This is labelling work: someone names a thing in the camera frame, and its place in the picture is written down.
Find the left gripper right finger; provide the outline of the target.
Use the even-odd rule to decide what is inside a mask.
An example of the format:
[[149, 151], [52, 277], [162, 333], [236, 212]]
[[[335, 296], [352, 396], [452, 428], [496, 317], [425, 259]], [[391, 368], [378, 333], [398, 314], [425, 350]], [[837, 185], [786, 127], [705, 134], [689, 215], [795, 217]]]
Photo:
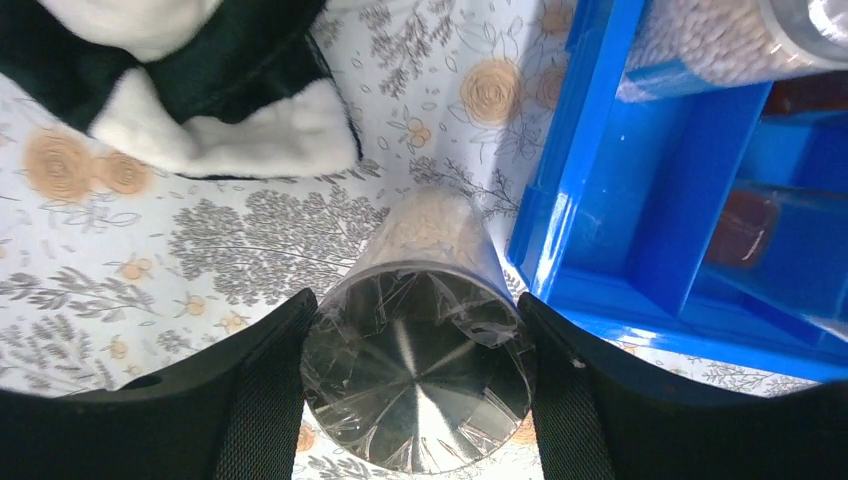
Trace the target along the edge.
[[531, 294], [532, 417], [548, 479], [843, 479], [847, 384], [776, 397], [699, 383], [574, 325]]

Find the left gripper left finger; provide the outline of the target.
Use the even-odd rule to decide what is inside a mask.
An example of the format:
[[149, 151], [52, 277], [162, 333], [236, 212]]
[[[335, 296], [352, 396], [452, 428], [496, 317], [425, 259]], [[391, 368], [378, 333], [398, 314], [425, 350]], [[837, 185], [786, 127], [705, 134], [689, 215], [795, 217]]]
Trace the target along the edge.
[[303, 290], [254, 325], [115, 390], [1, 395], [5, 479], [288, 479], [317, 308]]

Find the silver-lid glass shaker jar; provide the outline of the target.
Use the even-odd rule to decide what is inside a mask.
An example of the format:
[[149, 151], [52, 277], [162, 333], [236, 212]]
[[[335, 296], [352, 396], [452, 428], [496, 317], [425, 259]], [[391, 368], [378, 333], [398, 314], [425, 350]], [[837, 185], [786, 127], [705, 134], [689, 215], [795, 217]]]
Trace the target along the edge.
[[454, 471], [499, 449], [530, 410], [536, 372], [479, 208], [447, 187], [390, 211], [321, 301], [301, 360], [321, 429], [408, 474]]

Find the blue plastic divided bin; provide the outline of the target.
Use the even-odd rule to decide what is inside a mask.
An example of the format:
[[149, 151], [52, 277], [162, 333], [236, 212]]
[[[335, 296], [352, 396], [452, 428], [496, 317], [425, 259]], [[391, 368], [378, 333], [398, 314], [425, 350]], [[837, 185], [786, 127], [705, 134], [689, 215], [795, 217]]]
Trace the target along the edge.
[[578, 3], [570, 64], [508, 259], [533, 294], [598, 336], [845, 379], [847, 338], [722, 281], [705, 256], [740, 181], [847, 194], [846, 115], [766, 119], [769, 84], [618, 100], [642, 8]]

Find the clear gold-cap bottle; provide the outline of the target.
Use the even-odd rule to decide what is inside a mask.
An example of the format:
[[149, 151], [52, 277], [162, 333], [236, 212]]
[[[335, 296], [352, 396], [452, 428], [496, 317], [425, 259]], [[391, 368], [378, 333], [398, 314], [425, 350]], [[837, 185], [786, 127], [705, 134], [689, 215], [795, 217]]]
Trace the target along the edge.
[[847, 72], [834, 71], [775, 82], [763, 114], [795, 115], [846, 110]]
[[846, 194], [738, 182], [705, 265], [762, 304], [846, 340]]

